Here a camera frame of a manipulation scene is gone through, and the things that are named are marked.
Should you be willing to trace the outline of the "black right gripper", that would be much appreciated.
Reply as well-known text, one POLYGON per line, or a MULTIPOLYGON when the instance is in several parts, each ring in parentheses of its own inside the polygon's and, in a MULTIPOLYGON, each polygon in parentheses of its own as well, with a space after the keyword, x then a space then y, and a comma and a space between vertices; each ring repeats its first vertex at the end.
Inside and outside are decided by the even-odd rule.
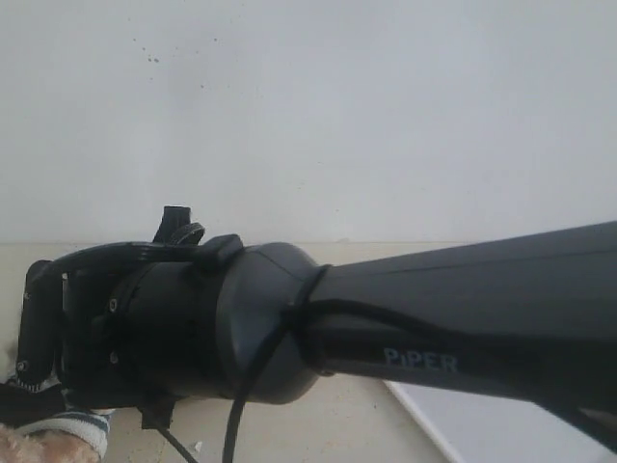
POLYGON ((229 398, 215 329, 228 270, 163 262, 68 273, 61 368, 68 401, 139 406, 142 429, 169 429, 174 398, 229 398))

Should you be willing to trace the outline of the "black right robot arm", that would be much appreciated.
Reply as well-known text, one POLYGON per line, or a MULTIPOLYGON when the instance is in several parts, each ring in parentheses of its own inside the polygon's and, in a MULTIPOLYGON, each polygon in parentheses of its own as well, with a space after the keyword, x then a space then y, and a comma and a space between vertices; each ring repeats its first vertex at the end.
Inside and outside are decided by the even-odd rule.
POLYGON ((72 401, 285 404, 346 373, 526 400, 616 447, 614 223, 345 265, 234 234, 117 243, 65 274, 72 401))

